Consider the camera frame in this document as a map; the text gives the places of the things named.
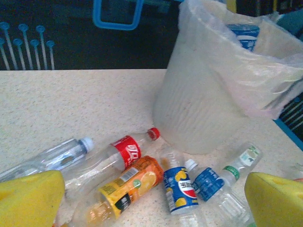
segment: barcode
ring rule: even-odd
[[[126,173],[120,177],[120,179],[123,180],[124,182],[126,182],[129,179],[131,179],[133,176],[135,176],[138,172],[139,172],[139,170],[132,167],[129,170],[127,170]]]
[[[172,211],[173,209],[176,208],[173,192],[172,191],[168,191],[166,193],[166,198],[167,198],[167,202],[169,203],[169,210]]]

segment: red bottle label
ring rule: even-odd
[[[120,152],[125,169],[128,168],[134,161],[141,158],[140,147],[131,136],[125,136],[115,143],[112,143],[115,148]]]

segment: yellow sponge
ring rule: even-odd
[[[0,183],[0,227],[51,227],[63,195],[56,170]]]
[[[303,183],[250,173],[244,190],[258,227],[303,227]]]

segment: blue can in trash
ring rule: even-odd
[[[257,37],[260,32],[260,28],[258,26],[247,24],[230,24],[226,26],[237,35],[243,48],[249,51],[254,51]]]

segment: plastic bottle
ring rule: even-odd
[[[131,203],[163,180],[163,169],[157,160],[144,156],[121,176],[95,188],[85,201],[79,202],[68,227],[108,227]]]
[[[84,160],[85,155],[90,152],[93,147],[93,141],[88,137],[80,140],[69,139],[1,173],[0,182],[46,170],[66,170],[67,167]]]
[[[124,171],[134,161],[139,159],[159,136],[160,132],[156,128],[151,128],[146,133],[127,135],[111,143],[98,154],[97,158],[91,157],[83,164],[71,169],[69,175],[64,178],[66,198],[68,200],[73,200],[75,197],[78,198],[79,193],[87,190],[85,184],[88,179],[97,178],[100,183],[108,178],[109,175],[112,175],[114,171]]]
[[[189,177],[194,179],[195,193],[203,201],[209,201],[209,208],[224,219],[226,226],[243,227],[253,223],[248,205],[228,186],[224,186],[224,180],[212,168],[199,167],[192,159],[185,162],[185,167]]]
[[[198,208],[196,194],[184,167],[183,153],[165,144],[160,149],[160,162],[170,213],[180,215]]]
[[[237,158],[225,166],[220,177],[225,184],[232,187],[238,179],[246,177],[263,157],[263,153],[255,145],[246,142],[240,146]]]
[[[284,176],[287,179],[303,183],[303,165],[297,162],[282,162],[281,166]]]
[[[171,226],[174,227],[207,227],[204,213],[195,209],[189,213],[172,215]]]

